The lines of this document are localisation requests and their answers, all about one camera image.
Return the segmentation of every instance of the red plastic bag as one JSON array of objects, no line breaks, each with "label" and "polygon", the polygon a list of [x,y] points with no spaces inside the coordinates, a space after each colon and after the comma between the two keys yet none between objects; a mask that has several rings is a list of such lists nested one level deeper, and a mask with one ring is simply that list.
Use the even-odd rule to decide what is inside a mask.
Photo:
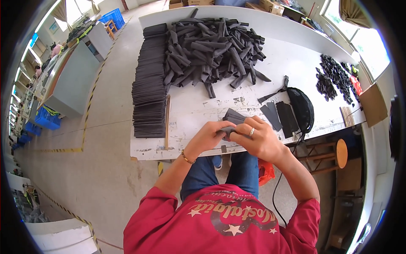
[{"label": "red plastic bag", "polygon": [[354,86],[356,93],[358,94],[358,96],[360,96],[362,94],[362,88],[361,88],[360,82],[354,76],[350,77],[350,81],[351,81],[352,85]]},{"label": "red plastic bag", "polygon": [[258,169],[259,169],[258,181],[260,186],[266,184],[269,180],[275,178],[275,170],[272,163],[269,163],[267,161],[258,158]]}]

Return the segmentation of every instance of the wooden board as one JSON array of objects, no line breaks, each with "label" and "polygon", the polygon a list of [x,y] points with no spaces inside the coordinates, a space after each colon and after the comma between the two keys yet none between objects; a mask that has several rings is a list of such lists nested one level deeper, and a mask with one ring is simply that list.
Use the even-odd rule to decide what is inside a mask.
[{"label": "wooden board", "polygon": [[337,170],[337,190],[351,191],[361,188],[361,158],[347,161],[343,169]]},{"label": "wooden board", "polygon": [[354,126],[354,118],[353,114],[351,114],[351,108],[350,107],[340,107],[341,110],[341,115],[343,116],[344,123],[346,127]]}]

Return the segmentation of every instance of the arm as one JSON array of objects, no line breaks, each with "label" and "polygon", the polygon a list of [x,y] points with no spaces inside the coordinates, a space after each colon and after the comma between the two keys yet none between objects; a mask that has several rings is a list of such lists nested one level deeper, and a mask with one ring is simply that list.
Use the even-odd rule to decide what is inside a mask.
[{"label": "arm", "polygon": [[[255,131],[251,139],[241,135],[249,135],[252,128],[255,128]],[[289,148],[278,140],[269,124],[258,116],[247,117],[235,130],[238,133],[231,133],[230,140],[243,146],[250,154],[279,168],[299,203],[313,198],[320,202],[319,190],[312,175],[293,156]]]},{"label": "arm", "polygon": [[[219,134],[216,132],[228,126],[235,127],[235,124],[229,121],[207,122],[184,149],[185,157],[189,161],[195,161],[202,152],[213,149],[225,135],[224,132]],[[192,164],[179,155],[169,169],[162,173],[154,186],[166,194],[175,195],[191,166]]]}]

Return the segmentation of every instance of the curtain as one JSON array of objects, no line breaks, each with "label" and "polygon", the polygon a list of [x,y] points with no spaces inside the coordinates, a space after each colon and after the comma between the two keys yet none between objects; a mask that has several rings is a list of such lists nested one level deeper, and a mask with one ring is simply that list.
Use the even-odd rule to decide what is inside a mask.
[{"label": "curtain", "polygon": [[94,0],[88,0],[89,2],[92,2],[92,10],[93,13],[96,15],[100,12],[99,6],[95,3]]},{"label": "curtain", "polygon": [[356,0],[340,0],[338,9],[341,19],[345,22],[364,28],[371,28],[371,23],[356,3]]},{"label": "curtain", "polygon": [[51,15],[55,18],[59,19],[60,21],[66,22],[68,25],[69,31],[72,31],[73,28],[68,23],[67,14],[66,14],[66,0],[61,0],[59,4],[53,9]]}]

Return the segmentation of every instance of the yellow-black floor tape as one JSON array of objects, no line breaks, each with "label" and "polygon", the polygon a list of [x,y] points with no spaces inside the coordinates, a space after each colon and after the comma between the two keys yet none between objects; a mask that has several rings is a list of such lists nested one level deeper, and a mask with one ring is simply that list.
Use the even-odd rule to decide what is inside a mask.
[{"label": "yellow-black floor tape", "polygon": [[73,212],[69,211],[68,209],[66,209],[65,207],[61,206],[60,204],[58,204],[55,200],[53,200],[50,196],[48,196],[45,192],[43,192],[40,188],[37,187],[37,189],[39,189],[40,192],[42,192],[42,194],[44,194],[44,196],[46,196],[49,200],[51,200],[54,204],[56,204],[57,206],[59,206],[61,209],[65,210],[65,212],[67,212],[68,214],[74,216],[76,219],[80,220],[83,223],[86,223],[87,225],[89,225],[90,228],[90,232],[93,236],[93,239],[95,240],[97,249],[99,250],[100,253],[102,253],[102,249],[99,246],[99,242],[97,241],[96,235],[95,235],[95,230],[93,229],[92,223],[90,221],[87,221],[85,219],[80,218],[79,216],[77,216],[76,214],[74,214]]},{"label": "yellow-black floor tape", "polygon": [[86,134],[86,127],[87,127],[87,119],[89,118],[89,110],[90,110],[90,106],[91,106],[91,103],[92,103],[93,94],[94,94],[95,89],[96,89],[97,81],[99,80],[100,73],[101,73],[101,71],[103,70],[103,66],[104,66],[105,63],[106,63],[107,58],[108,58],[108,56],[110,55],[110,52],[111,52],[111,50],[112,50],[113,47],[114,47],[114,44],[116,44],[117,39],[118,39],[118,38],[120,37],[120,35],[123,33],[124,28],[127,26],[127,24],[129,23],[129,21],[130,21],[131,19],[132,19],[132,16],[129,17],[127,23],[125,23],[125,25],[122,27],[121,32],[119,33],[119,35],[117,35],[116,39],[115,39],[114,42],[113,42],[113,45],[111,45],[111,48],[110,48],[110,50],[108,51],[107,56],[106,56],[106,58],[104,59],[102,65],[101,65],[101,67],[100,67],[99,73],[97,74],[97,78],[96,78],[96,81],[95,81],[95,83],[94,83],[94,85],[93,85],[92,92],[91,92],[91,95],[90,95],[89,103],[87,104],[86,118],[85,118],[85,120],[84,120],[84,127],[83,127],[82,146],[79,147],[79,148],[38,149],[38,150],[35,150],[35,151],[40,151],[40,152],[83,152],[83,149],[84,149],[84,137],[85,137],[85,134]]}]

